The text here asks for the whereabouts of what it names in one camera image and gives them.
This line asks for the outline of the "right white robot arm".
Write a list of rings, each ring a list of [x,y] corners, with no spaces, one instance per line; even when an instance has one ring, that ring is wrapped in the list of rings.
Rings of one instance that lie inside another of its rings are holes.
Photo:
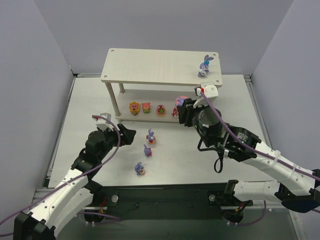
[[[194,107],[195,100],[177,99],[179,123],[194,127],[200,136],[200,152],[215,151],[225,158],[252,166],[272,177],[268,181],[229,180],[224,196],[238,201],[270,201],[307,213],[320,206],[320,171],[307,170],[271,149],[257,135],[243,127],[222,121],[221,113],[209,106]]]

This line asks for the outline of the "orange lion toy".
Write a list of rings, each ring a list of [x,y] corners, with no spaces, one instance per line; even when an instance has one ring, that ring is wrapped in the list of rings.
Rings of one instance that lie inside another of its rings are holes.
[[[129,104],[129,111],[132,115],[136,116],[140,113],[140,104],[138,102],[131,102]]]

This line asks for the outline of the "purple bunny pink cake toy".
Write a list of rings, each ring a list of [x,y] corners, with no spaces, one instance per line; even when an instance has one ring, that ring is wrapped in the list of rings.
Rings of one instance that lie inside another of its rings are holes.
[[[177,108],[177,107],[183,106],[184,101],[186,99],[188,99],[187,96],[179,96],[179,97],[177,97],[176,100],[175,100],[175,107]]]

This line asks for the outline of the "purple bunny with ball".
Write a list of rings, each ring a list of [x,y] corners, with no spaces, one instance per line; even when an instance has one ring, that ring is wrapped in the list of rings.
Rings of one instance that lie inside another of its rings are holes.
[[[145,169],[144,167],[142,166],[142,163],[141,162],[138,162],[137,165],[134,167],[134,170],[136,172],[136,174],[138,176],[142,176],[145,174]]]

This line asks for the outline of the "red white bear toy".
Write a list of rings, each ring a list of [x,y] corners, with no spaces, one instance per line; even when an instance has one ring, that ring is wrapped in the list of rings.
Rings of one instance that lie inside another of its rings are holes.
[[[178,109],[175,107],[173,110],[172,110],[172,114],[171,114],[175,119],[178,119],[179,118],[179,111]]]

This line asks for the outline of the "purple bunny on red base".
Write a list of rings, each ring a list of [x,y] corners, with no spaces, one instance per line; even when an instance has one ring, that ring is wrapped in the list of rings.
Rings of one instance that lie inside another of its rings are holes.
[[[153,145],[156,143],[156,137],[151,128],[148,130],[148,134],[146,135],[146,142],[150,145]]]

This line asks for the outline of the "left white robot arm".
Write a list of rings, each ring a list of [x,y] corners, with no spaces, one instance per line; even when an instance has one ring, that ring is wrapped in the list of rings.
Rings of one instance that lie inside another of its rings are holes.
[[[107,162],[110,151],[131,145],[136,130],[123,124],[109,122],[105,129],[98,128],[88,135],[80,151],[61,182],[43,197],[28,213],[21,212],[14,220],[15,240],[55,240],[61,230],[84,207],[93,201],[94,192],[101,188],[92,178]]]

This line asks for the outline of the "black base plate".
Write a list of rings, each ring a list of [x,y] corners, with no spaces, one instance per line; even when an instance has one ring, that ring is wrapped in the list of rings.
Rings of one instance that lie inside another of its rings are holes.
[[[93,199],[86,211],[104,210],[121,220],[215,220],[222,209],[251,207],[252,200],[240,201],[226,195],[226,183],[197,183],[137,186],[101,186],[91,183]]]

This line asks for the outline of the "purple bunny toy standing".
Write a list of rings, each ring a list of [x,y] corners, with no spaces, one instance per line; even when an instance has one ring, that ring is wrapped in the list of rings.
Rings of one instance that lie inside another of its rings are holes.
[[[152,150],[150,147],[146,146],[145,144],[143,145],[144,146],[144,154],[146,157],[151,157],[152,156]]]

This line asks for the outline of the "aluminium frame rail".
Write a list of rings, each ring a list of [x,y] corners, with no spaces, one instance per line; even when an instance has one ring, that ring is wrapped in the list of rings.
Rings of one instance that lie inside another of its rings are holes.
[[[35,190],[31,206],[29,208],[33,208],[36,205],[39,205],[41,203],[45,203],[46,201],[54,202],[59,197],[66,197],[67,199],[71,199],[75,195],[79,195],[80,190],[76,193],[72,190],[71,192],[68,192],[66,194],[63,193],[63,189],[53,189],[53,188],[39,188]]]

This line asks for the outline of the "purple bunny blue ears toy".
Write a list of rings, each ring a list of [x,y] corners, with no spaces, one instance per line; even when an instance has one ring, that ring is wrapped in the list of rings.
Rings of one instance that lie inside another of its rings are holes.
[[[212,61],[214,59],[214,57],[209,56],[208,54],[204,56],[204,60],[203,62],[200,64],[199,66],[199,71],[197,76],[199,78],[206,78],[208,73],[209,73],[209,65],[210,65],[210,61]]]

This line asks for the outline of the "pink bear burger toy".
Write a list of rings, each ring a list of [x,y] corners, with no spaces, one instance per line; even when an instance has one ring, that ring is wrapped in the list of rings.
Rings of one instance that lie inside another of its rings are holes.
[[[142,111],[144,114],[149,114],[151,112],[151,103],[150,102],[143,102],[141,104]]]

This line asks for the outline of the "wooden two-tier shelf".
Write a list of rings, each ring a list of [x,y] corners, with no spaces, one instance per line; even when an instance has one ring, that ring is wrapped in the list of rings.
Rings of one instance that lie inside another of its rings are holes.
[[[214,57],[209,63],[207,77],[198,77],[204,57]],[[217,52],[156,49],[109,49],[100,77],[109,92],[118,121],[177,123],[172,116],[176,98],[186,96],[197,100],[195,88],[202,83],[223,85]],[[130,113],[129,104],[140,104],[137,115]],[[143,113],[142,103],[151,104],[151,112]],[[166,115],[156,114],[164,105]]]

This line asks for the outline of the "pink bear clover toy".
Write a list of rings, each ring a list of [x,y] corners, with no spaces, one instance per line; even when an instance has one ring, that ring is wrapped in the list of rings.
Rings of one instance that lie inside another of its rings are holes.
[[[166,108],[163,104],[159,104],[157,107],[156,107],[156,115],[158,117],[164,117],[166,115]]]

